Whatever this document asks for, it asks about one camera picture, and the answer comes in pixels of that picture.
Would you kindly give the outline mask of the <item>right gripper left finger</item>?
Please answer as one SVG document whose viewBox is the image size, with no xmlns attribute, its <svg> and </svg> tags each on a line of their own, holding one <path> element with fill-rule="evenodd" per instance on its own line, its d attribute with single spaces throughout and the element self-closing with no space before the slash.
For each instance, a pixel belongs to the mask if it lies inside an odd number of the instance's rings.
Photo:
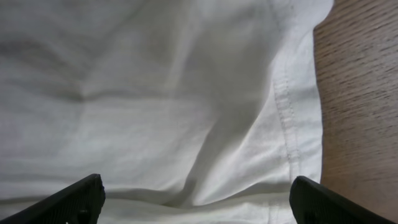
<svg viewBox="0 0 398 224">
<path fill-rule="evenodd" d="M 1 224 L 96 224 L 105 200 L 101 176 L 91 174 Z"/>
</svg>

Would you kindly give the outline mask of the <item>white t-shirt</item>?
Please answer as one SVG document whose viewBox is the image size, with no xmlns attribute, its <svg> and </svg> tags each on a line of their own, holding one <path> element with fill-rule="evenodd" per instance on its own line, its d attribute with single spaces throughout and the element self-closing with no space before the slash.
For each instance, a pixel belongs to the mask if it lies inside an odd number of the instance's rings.
<svg viewBox="0 0 398 224">
<path fill-rule="evenodd" d="M 294 223 L 332 1 L 2 1 L 1 217 L 92 173 L 100 223 Z"/>
</svg>

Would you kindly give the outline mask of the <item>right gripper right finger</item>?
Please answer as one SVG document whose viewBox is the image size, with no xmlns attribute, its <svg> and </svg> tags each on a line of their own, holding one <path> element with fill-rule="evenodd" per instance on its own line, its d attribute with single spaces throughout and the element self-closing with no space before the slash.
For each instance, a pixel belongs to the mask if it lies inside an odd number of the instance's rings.
<svg viewBox="0 0 398 224">
<path fill-rule="evenodd" d="M 298 224 L 395 224 L 305 176 L 294 180 L 289 203 Z"/>
</svg>

